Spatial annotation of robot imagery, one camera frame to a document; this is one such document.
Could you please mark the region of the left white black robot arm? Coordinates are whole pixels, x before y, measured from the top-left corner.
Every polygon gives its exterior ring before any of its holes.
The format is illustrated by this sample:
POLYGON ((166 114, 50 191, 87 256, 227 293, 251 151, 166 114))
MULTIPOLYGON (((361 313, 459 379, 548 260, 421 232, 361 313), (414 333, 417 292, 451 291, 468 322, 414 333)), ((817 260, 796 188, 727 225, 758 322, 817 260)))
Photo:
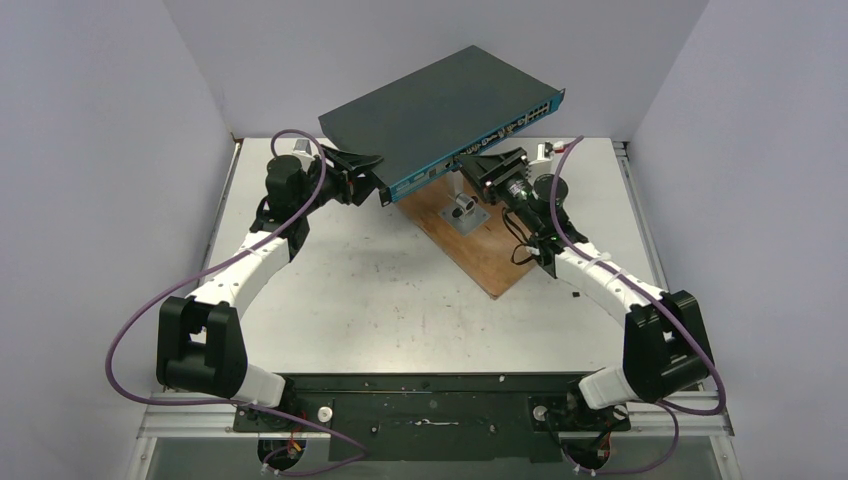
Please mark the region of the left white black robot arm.
POLYGON ((266 195, 236 253, 189 295, 166 299, 158 313, 159 383, 259 405, 259 417, 276 431, 295 423, 298 403, 284 394, 283 376, 250 364, 240 317, 302 249, 308 215, 330 201, 361 205, 377 188, 373 171, 384 160, 329 147, 308 166, 305 157, 295 150, 268 162, 266 195))

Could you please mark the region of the teal grey network switch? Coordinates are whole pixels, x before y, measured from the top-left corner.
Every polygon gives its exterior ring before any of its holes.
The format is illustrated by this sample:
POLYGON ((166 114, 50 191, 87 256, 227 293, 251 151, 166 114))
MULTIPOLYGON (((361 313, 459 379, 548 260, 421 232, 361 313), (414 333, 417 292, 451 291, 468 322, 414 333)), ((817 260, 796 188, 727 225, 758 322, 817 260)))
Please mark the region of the teal grey network switch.
POLYGON ((556 112, 565 92, 469 46, 319 118, 339 150, 379 156, 383 204, 395 203, 556 112))

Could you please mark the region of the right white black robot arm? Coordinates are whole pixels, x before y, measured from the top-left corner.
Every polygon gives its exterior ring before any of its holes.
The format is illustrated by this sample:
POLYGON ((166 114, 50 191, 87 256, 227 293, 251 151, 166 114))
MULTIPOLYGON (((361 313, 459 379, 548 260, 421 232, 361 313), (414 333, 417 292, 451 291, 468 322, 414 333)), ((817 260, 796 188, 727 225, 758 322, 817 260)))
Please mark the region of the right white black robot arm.
POLYGON ((642 281, 589 242, 564 210, 568 187, 561 176, 529 180, 521 148, 461 155, 458 164, 480 200, 503 205, 503 220, 529 260, 622 325, 621 361, 581 378, 565 402, 573 425, 590 428, 607 407, 626 402, 666 403, 670 395, 716 374, 694 296, 642 281))

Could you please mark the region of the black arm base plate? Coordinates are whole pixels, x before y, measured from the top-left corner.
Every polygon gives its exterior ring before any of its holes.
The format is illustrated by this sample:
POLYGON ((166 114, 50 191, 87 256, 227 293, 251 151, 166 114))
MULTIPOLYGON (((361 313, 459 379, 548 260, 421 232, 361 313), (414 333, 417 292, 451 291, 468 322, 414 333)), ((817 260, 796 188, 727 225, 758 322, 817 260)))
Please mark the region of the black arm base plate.
POLYGON ((587 453, 612 432, 633 430, 634 406, 591 410, 577 398, 578 373, 293 374, 280 410, 341 433, 329 458, 370 461, 556 462, 562 434, 587 453))

